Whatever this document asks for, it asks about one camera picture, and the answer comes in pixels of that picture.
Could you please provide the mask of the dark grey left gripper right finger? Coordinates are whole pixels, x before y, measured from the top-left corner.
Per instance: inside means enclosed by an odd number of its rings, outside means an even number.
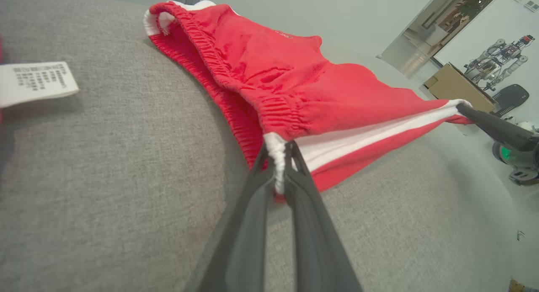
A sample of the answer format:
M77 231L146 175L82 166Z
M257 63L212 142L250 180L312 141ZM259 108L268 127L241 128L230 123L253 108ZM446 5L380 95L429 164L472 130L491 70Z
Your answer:
M296 290L361 292L358 277L295 142L285 146L284 195L293 213Z

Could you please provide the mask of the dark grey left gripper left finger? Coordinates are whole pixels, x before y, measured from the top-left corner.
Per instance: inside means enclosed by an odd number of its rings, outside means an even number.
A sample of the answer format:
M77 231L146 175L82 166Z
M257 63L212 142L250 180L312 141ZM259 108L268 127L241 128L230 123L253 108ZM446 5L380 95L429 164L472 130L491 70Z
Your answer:
M262 144L199 292L264 290L267 211L274 192L275 164Z

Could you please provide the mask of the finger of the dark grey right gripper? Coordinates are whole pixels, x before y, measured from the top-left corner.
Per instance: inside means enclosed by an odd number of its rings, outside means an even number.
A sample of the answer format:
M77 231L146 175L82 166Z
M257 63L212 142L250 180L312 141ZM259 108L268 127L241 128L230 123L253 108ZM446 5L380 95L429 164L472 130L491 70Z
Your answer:
M457 110L491 138L510 150L529 152L538 146L538 135L531 131L465 104L458 104Z

